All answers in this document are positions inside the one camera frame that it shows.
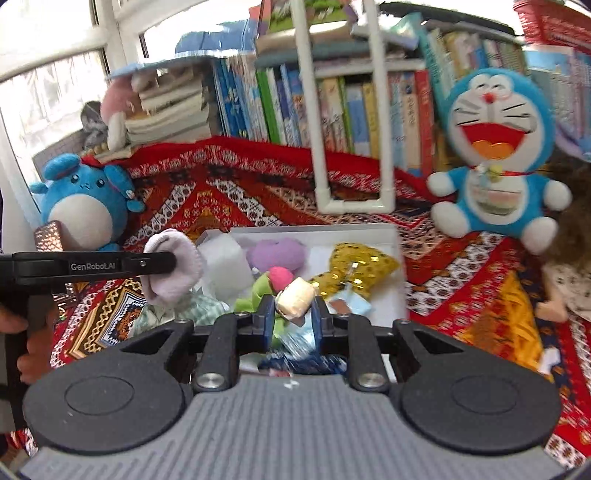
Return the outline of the person's left hand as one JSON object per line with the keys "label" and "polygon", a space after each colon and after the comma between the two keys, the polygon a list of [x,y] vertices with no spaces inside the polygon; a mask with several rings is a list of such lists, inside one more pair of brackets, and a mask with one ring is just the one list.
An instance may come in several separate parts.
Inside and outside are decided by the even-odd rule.
{"label": "person's left hand", "polygon": [[[26,344],[27,351],[17,360],[20,380],[31,385],[50,370],[50,358],[53,348],[54,325],[58,319],[58,308],[53,306],[47,313],[45,325],[33,332]],[[17,334],[27,330],[27,321],[1,306],[1,332]]]}

